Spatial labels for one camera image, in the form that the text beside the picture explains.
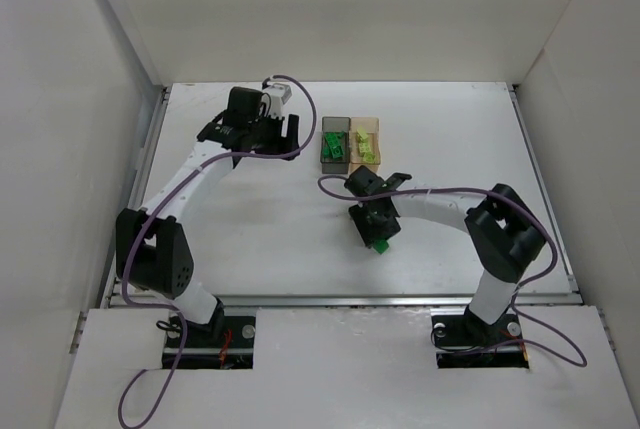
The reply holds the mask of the dark grey transparent container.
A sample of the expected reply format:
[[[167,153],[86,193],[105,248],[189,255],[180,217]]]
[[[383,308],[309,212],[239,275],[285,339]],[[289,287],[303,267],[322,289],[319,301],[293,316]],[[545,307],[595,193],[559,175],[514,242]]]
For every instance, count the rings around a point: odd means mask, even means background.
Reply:
[[[325,175],[346,175],[350,164],[350,119],[325,116],[321,128],[321,172]]]

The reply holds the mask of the green lego from cluster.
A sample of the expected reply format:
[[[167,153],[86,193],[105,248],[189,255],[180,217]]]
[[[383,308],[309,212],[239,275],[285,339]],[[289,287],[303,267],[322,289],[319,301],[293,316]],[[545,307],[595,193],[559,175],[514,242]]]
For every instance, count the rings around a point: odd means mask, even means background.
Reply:
[[[332,159],[341,159],[344,156],[343,149],[340,145],[337,146],[328,146],[330,150],[330,155],[328,157]]]

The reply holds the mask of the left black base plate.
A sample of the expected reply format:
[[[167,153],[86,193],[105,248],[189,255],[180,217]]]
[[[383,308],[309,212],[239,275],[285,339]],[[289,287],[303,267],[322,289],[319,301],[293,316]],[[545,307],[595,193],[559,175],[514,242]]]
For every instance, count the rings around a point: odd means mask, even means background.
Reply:
[[[161,356],[163,369],[170,369],[177,359],[181,341],[179,318],[158,320],[156,328],[165,333]],[[189,326],[187,340],[178,369],[250,370],[254,362],[256,314],[226,315],[218,335]]]

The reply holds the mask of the small green lego plate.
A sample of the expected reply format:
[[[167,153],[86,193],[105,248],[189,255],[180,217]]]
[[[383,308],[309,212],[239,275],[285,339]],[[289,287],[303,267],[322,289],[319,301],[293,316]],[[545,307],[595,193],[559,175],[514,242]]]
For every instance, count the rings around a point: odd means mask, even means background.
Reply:
[[[340,132],[325,132],[324,138],[329,146],[341,145],[344,140],[345,133]]]

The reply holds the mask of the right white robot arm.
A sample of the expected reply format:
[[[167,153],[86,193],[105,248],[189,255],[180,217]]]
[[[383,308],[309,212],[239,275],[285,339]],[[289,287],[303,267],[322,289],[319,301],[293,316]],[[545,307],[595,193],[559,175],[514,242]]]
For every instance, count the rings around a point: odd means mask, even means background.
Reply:
[[[467,306],[468,316],[486,326],[506,312],[528,266],[547,243],[540,223],[508,185],[488,192],[440,192],[426,187],[400,186],[411,179],[394,173],[382,179],[365,166],[344,182],[356,198],[349,215],[366,247],[383,251],[401,230],[401,218],[421,219],[467,234],[484,269]]]

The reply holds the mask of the green yellow lego cluster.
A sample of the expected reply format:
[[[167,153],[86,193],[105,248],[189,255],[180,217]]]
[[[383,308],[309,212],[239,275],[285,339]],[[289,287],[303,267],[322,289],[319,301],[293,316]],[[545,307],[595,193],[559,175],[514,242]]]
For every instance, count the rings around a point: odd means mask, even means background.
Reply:
[[[384,254],[389,249],[389,247],[390,247],[390,245],[389,245],[389,242],[387,240],[377,240],[372,244],[372,248],[378,254]]]

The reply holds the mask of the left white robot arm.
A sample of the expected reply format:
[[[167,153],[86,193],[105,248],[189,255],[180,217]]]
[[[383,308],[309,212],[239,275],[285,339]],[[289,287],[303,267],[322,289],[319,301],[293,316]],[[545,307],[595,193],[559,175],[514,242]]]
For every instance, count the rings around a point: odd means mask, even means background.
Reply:
[[[290,97],[283,83],[232,88],[226,108],[197,134],[171,180],[141,208],[121,211],[116,272],[124,288],[155,293],[196,326],[215,325],[222,304],[194,278],[185,225],[246,154],[285,160],[298,155],[299,118],[283,114]]]

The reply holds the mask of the yellow lego from cluster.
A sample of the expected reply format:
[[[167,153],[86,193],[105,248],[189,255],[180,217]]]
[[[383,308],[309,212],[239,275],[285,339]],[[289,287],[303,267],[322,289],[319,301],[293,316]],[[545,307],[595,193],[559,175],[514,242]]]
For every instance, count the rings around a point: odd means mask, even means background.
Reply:
[[[362,155],[363,153],[366,152],[372,152],[373,153],[373,149],[372,146],[369,143],[359,143],[358,144],[358,153],[360,155]]]

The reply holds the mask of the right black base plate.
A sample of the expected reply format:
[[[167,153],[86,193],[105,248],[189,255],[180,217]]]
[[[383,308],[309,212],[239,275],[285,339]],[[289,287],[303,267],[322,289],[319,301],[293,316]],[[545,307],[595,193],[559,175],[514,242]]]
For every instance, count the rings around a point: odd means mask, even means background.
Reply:
[[[506,312],[493,325],[468,311],[435,315],[431,322],[439,369],[529,368],[515,314]]]

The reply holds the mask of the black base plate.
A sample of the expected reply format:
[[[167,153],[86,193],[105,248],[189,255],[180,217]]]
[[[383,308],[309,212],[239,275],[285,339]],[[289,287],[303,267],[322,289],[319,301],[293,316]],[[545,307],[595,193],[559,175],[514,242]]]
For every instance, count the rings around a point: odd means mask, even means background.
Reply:
[[[493,325],[468,311],[435,315],[431,322],[439,369],[529,368],[515,314],[506,312]]]
[[[163,369],[170,369],[177,359],[181,341],[179,318],[158,320],[156,328],[165,333],[161,356]],[[178,369],[250,370],[254,362],[256,314],[226,315],[218,335],[189,326],[187,340]]]

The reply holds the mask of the light wooden container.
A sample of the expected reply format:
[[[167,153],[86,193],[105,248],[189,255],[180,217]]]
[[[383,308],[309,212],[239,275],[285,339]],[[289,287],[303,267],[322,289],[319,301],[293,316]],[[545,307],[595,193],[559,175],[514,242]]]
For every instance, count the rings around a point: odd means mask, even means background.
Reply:
[[[381,164],[379,148],[379,119],[376,117],[351,117],[349,125],[349,169],[351,174],[360,167],[374,173]]]

